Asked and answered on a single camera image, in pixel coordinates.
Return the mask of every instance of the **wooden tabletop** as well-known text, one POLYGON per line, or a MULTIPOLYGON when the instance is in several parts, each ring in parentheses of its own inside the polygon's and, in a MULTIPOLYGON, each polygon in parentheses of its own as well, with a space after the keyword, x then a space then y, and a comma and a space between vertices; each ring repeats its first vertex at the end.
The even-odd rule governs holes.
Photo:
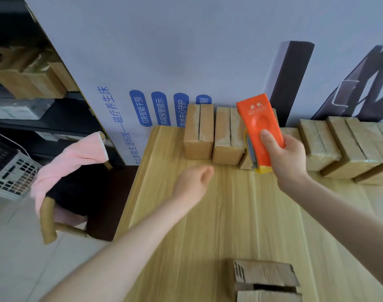
MULTIPOLYGON (((186 167, 183 128, 153 129, 115 238, 171 194, 186 167)), ((383 187, 312 174, 349 202, 383 218, 383 187)), ((207 194, 164 238, 125 301, 229 301, 225 260, 294 266, 304 301, 383 301, 383 287, 314 219, 282 193, 273 173, 215 166, 207 194)))

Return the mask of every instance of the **banner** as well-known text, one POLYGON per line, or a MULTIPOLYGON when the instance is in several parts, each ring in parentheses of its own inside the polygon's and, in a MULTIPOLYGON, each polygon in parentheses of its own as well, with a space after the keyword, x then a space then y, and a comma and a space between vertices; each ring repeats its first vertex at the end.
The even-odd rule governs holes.
POLYGON ((383 121, 383 0, 25 1, 128 165, 189 103, 383 121))

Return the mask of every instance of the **white plastic basket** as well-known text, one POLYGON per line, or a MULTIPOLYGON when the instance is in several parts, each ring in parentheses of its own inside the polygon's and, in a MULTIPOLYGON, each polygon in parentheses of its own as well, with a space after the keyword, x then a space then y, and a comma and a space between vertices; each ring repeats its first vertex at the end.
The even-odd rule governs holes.
POLYGON ((19 151, 0 171, 0 196, 13 200, 22 198, 35 180, 36 169, 42 167, 34 163, 19 151))

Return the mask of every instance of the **floor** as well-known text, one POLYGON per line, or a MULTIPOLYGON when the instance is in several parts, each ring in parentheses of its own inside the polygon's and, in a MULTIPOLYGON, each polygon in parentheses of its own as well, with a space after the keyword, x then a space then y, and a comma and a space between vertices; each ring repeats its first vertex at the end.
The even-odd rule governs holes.
POLYGON ((0 302, 37 302, 106 243, 59 233, 44 245, 34 201, 0 198, 0 302))

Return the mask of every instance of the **pink towel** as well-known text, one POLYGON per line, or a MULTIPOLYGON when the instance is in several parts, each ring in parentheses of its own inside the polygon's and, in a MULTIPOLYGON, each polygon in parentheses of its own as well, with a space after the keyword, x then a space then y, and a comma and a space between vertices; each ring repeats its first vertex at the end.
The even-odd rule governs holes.
MULTIPOLYGON (((42 167, 31 187, 31 197, 35 198, 35 211, 39 216, 40 207, 46 193, 60 180, 61 177, 79 169, 82 165, 104 163, 108 161, 108 153, 103 144, 101 132, 94 132, 78 142, 68 146, 48 165, 42 167)), ((74 225, 86 220, 83 216, 74 214, 56 206, 55 221, 74 225)))

